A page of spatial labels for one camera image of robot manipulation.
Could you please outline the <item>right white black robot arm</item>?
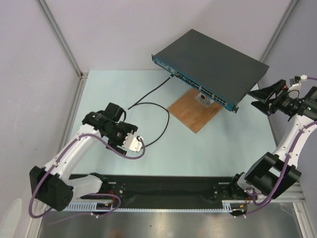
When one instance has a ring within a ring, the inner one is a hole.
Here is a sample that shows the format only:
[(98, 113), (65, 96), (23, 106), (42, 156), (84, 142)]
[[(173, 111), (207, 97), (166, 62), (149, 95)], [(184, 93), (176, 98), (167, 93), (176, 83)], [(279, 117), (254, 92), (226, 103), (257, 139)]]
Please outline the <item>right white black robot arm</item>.
[(317, 128), (317, 88), (313, 86), (300, 98), (292, 98), (293, 92), (299, 92), (306, 75), (291, 79), (293, 85), (288, 87), (284, 79), (273, 85), (251, 91), (256, 99), (251, 104), (270, 116), (281, 111), (289, 116), (288, 127), (277, 148), (265, 153), (246, 173), (236, 174), (227, 187), (227, 193), (234, 200), (248, 197), (256, 200), (263, 195), (264, 205), (276, 199), (301, 176), (297, 170), (299, 155), (309, 136)]

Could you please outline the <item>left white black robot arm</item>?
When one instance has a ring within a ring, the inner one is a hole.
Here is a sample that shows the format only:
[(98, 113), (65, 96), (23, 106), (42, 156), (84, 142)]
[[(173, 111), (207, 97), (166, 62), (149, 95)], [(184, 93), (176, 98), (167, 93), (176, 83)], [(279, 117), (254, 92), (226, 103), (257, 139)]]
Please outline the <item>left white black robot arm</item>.
[(132, 157), (126, 155), (127, 151), (145, 153), (142, 137), (135, 135), (137, 126), (121, 121), (125, 117), (125, 110), (114, 103), (104, 110), (88, 113), (64, 148), (42, 168), (35, 166), (30, 171), (31, 199), (62, 211), (73, 199), (82, 196), (93, 194), (105, 198), (110, 190), (106, 176), (98, 173), (76, 179), (70, 176), (96, 142), (129, 160)]

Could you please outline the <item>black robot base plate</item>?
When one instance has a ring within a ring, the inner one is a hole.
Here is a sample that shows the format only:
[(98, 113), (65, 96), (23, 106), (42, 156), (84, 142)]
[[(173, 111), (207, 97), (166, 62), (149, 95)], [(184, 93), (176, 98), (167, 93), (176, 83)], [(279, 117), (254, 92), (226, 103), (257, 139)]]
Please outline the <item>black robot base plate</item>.
[(101, 194), (112, 192), (121, 202), (145, 204), (212, 203), (233, 200), (248, 204), (251, 198), (238, 188), (237, 177), (184, 176), (119, 176), (107, 175), (97, 196), (84, 195), (82, 199), (101, 199)]

